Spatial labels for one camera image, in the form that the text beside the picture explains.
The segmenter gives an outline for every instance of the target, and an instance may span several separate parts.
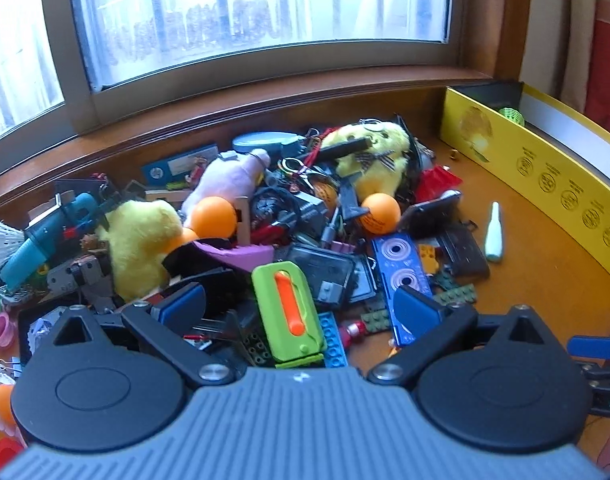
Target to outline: white plastic stick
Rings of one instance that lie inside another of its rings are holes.
[[[500,206],[492,203],[492,215],[485,235],[485,257],[490,262],[499,262],[503,257],[503,230],[501,229]]]

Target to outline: window sill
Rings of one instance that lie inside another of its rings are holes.
[[[289,76],[199,95],[68,140],[11,168],[0,175],[0,207],[54,179],[82,170],[92,173],[93,164],[118,152],[149,146],[201,127],[329,99],[437,88],[487,78],[466,68],[388,66]]]

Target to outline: plaid bow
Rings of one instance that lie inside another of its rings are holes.
[[[369,170],[371,165],[377,160],[388,170],[394,171],[394,159],[390,157],[392,153],[394,153],[394,150],[387,150],[387,152],[381,153],[361,152],[354,153],[354,158],[358,163],[360,163],[363,172]]]

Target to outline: orange slider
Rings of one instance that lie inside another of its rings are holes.
[[[305,324],[301,317],[301,311],[294,295],[294,288],[289,274],[284,271],[277,272],[274,274],[274,281],[276,282],[278,296],[281,298],[281,306],[283,307],[290,333],[292,335],[303,335],[305,333]]]

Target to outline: pink plush toy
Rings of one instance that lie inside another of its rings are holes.
[[[229,151],[219,153],[213,160],[196,189],[183,202],[182,212],[188,220],[194,206],[208,196],[219,196],[230,204],[239,196],[252,196],[258,183],[258,177],[269,167],[269,155],[265,150],[255,149],[248,155]]]

